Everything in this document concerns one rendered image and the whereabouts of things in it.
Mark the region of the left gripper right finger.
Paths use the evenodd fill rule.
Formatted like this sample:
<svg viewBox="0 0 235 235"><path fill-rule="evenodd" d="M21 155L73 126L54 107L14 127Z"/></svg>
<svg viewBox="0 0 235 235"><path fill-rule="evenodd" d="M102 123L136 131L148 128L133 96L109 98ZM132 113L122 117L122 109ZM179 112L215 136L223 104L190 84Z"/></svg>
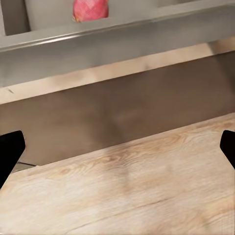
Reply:
<svg viewBox="0 0 235 235"><path fill-rule="evenodd" d="M235 169L235 132L224 130L220 141L220 149Z"/></svg>

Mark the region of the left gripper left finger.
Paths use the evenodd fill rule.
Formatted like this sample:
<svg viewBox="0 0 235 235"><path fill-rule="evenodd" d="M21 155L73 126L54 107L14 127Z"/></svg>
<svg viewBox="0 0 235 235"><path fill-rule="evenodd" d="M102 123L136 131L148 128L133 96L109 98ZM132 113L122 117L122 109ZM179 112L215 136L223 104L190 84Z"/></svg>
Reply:
<svg viewBox="0 0 235 235"><path fill-rule="evenodd" d="M25 150L21 130L0 136L0 189Z"/></svg>

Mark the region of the vidalia onion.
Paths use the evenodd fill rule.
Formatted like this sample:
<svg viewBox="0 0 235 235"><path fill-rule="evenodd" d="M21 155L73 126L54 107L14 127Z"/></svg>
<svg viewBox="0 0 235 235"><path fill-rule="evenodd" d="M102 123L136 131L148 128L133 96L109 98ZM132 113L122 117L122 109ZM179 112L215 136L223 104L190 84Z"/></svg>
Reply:
<svg viewBox="0 0 235 235"><path fill-rule="evenodd" d="M104 19L108 17L109 0L75 0L73 17L76 23Z"/></svg>

